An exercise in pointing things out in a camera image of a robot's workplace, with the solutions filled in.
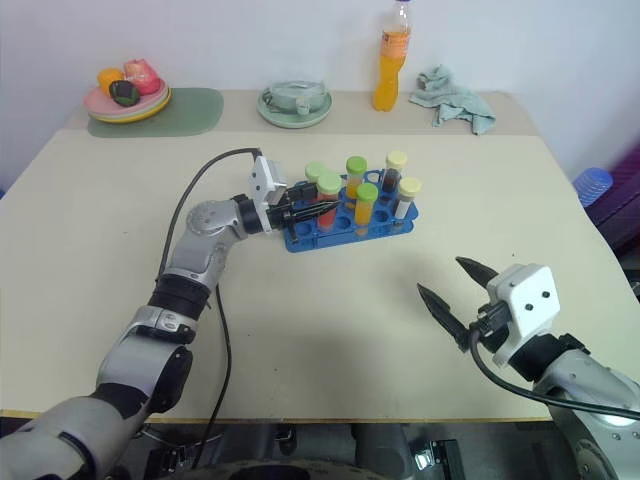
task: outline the plate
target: plate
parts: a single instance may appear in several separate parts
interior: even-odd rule
[[[105,122],[105,123],[133,123],[133,122],[137,122],[139,120],[144,120],[145,118],[149,118],[153,115],[155,115],[156,113],[158,113],[160,110],[162,110],[164,107],[167,106],[167,104],[169,103],[169,100],[171,100],[171,89],[169,89],[169,92],[167,93],[167,96],[165,97],[164,100],[162,100],[159,104],[155,105],[153,108],[143,111],[143,112],[139,112],[137,114],[134,115],[127,115],[124,117],[103,117],[101,115],[94,115],[93,113],[89,112],[89,115],[93,118],[95,118],[96,120],[100,120],[101,122]]]
[[[298,115],[297,113],[282,113],[272,112],[270,107],[264,102],[264,94],[268,91],[263,91],[258,97],[258,112],[269,123],[281,128],[307,128],[311,127],[329,115],[331,110],[331,94],[327,92],[325,100],[322,106],[315,112],[311,112],[308,115]]]
[[[137,115],[146,111],[149,107],[162,103],[167,96],[168,89],[169,86],[162,80],[157,92],[150,95],[142,95],[140,101],[135,105],[123,107],[114,102],[111,97],[105,95],[104,92],[100,90],[100,87],[94,87],[85,95],[83,103],[84,107],[92,116]]]

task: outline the beige table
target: beige table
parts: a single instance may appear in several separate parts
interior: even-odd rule
[[[382,167],[385,152],[403,149],[407,173],[424,189],[409,235],[302,254],[288,253],[281,234],[234,247],[221,282],[234,352],[222,419],[547,417],[543,406],[489,383],[422,304],[417,281],[467,321],[486,302],[456,255],[498,270],[550,265],[562,305],[554,333],[571,332],[598,360],[640,379],[640,307],[509,97],[487,96],[498,125],[475,137],[461,122],[432,128],[431,113],[414,105],[399,104],[403,117],[385,117],[360,94],[336,94],[324,123],[289,132],[256,116],[248,100],[256,95],[225,93],[219,128],[196,137],[98,139],[76,115],[0,201],[4,415],[40,412],[93,390],[100,361],[148,300],[184,187],[206,160],[242,146],[262,147],[292,183],[310,160],[341,169],[360,154]],[[248,157],[214,167],[185,212],[246,191],[249,169]],[[215,310],[203,314],[192,349],[184,395],[165,419],[210,413],[224,373]],[[501,374],[524,384],[509,369]]]

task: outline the light blue towel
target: light blue towel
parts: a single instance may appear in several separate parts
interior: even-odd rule
[[[461,118],[471,122],[473,133],[482,135],[496,123],[487,102],[468,88],[455,85],[453,75],[442,65],[418,75],[418,90],[413,92],[409,101],[423,107],[438,107],[434,127],[452,118]]]

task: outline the bottle cap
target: bottle cap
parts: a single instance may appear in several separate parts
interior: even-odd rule
[[[367,159],[364,157],[349,157],[347,159],[347,172],[352,175],[362,175],[367,171]]]
[[[414,177],[404,177],[398,182],[398,192],[405,197],[415,197],[422,188],[422,182]]]
[[[335,195],[342,188],[342,178],[336,172],[325,170],[318,177],[318,192],[325,195]]]
[[[407,164],[407,154],[400,150],[394,150],[387,153],[387,167],[395,168],[396,170],[402,170]]]
[[[322,175],[327,169],[321,162],[309,162],[304,169],[304,174],[311,183],[316,183],[318,177]]]
[[[358,195],[358,200],[363,202],[375,202],[378,199],[378,187],[373,183],[362,183],[358,186],[356,195]]]

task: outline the test tube rack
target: test tube rack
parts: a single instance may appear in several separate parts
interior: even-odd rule
[[[364,174],[364,181],[373,183],[378,187],[378,200],[373,208],[371,223],[367,227],[362,227],[354,223],[355,209],[347,206],[347,195],[345,187],[340,190],[340,205],[336,211],[336,221],[333,229],[329,232],[322,232],[318,229],[317,220],[311,219],[296,224],[295,231],[298,235],[298,242],[294,243],[291,234],[284,231],[284,243],[292,253],[306,252],[318,248],[335,247],[345,243],[365,242],[375,238],[390,237],[409,233],[413,230],[413,220],[418,218],[419,212],[415,202],[409,207],[407,216],[403,219],[396,219],[393,216],[393,207],[396,203],[397,191],[387,194],[382,191],[382,176],[384,170],[369,170]],[[298,202],[296,208],[307,206],[306,202]],[[367,233],[358,235],[356,231],[366,228]]]

